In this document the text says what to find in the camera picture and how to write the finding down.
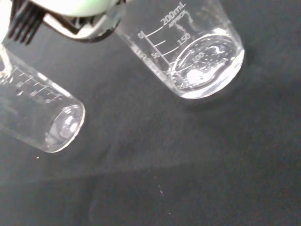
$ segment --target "beaker base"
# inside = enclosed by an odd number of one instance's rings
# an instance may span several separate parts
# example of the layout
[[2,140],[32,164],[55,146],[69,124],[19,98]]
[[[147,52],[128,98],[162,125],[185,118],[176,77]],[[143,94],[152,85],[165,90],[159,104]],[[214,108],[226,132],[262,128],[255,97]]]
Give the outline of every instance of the beaker base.
[[193,41],[178,56],[171,78],[183,98],[210,96],[236,76],[244,60],[244,49],[222,29]]
[[46,152],[59,152],[68,146],[77,136],[85,119],[83,105],[72,105],[64,108],[54,119],[46,134]]

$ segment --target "white robot part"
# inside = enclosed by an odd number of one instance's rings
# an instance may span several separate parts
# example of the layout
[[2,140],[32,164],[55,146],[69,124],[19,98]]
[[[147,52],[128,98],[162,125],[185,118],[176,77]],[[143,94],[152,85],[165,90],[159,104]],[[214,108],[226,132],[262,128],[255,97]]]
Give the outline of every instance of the white robot part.
[[10,0],[0,0],[0,43],[2,43],[8,31],[11,6]]
[[44,22],[50,25],[52,29],[68,38],[89,41],[91,39],[101,37],[108,31],[114,30],[119,21],[125,15],[125,11],[124,3],[114,5],[105,13],[94,16],[93,22],[83,25],[77,34],[72,33],[70,30],[62,26],[51,14],[46,14]]
[[95,16],[108,11],[119,0],[31,0],[36,5],[64,16]]

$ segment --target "black fabric surface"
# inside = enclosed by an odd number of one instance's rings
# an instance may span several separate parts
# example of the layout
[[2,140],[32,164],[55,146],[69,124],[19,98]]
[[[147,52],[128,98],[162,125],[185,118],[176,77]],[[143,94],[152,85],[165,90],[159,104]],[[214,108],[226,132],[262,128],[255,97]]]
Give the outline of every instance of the black fabric surface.
[[116,35],[9,45],[87,120],[57,154],[0,134],[1,226],[301,225],[301,2],[222,3],[246,59],[207,100],[176,97]]

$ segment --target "graduated beaker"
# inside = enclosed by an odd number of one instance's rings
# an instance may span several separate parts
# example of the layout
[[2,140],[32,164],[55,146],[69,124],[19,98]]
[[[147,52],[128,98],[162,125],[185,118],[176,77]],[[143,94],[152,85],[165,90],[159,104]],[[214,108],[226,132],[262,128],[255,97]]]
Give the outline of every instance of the graduated beaker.
[[0,44],[0,130],[54,153],[70,144],[84,118],[78,99]]
[[218,0],[130,0],[116,33],[183,98],[221,90],[244,59],[241,39]]

